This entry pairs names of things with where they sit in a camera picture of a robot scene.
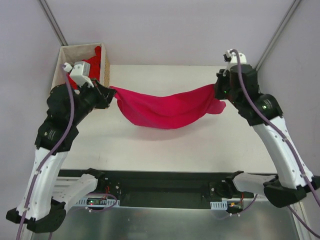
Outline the magenta t shirt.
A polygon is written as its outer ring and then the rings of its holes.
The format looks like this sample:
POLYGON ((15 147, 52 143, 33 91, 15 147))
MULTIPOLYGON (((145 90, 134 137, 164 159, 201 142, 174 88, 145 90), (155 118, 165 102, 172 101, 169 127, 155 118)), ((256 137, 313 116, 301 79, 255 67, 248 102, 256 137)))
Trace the magenta t shirt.
POLYGON ((153 96, 112 86, 117 106, 132 124, 155 129, 179 129, 206 114, 221 114, 226 103, 215 97, 214 84, 176 93, 153 96))

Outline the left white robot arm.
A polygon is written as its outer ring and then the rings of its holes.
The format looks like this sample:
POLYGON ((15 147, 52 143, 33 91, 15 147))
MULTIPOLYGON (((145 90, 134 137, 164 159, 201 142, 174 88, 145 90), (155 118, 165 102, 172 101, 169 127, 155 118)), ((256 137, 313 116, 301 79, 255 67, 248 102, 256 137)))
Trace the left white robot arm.
POLYGON ((61 193, 53 193, 61 166, 79 134, 78 124, 93 109, 108 108, 117 92, 95 79, 78 90, 75 92, 67 82, 50 91, 47 117, 35 139, 35 158, 27 190, 19 206, 6 214, 7 220, 19 225, 19 233, 23 226, 37 234, 53 233, 77 201, 89 193, 106 192, 105 174, 89 168, 61 193))

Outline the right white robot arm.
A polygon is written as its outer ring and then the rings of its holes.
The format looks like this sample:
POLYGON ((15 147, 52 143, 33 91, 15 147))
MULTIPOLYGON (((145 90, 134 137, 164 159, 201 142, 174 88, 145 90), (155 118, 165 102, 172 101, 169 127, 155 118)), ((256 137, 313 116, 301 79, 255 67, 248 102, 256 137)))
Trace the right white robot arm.
POLYGON ((277 208, 303 200, 320 188, 320 177, 302 161, 289 135, 283 111, 270 94, 259 92, 258 74, 249 64, 220 69, 216 74, 215 97, 229 100, 249 126, 258 134, 276 168, 275 175, 236 171, 217 188, 225 198, 242 192, 265 196, 277 208))

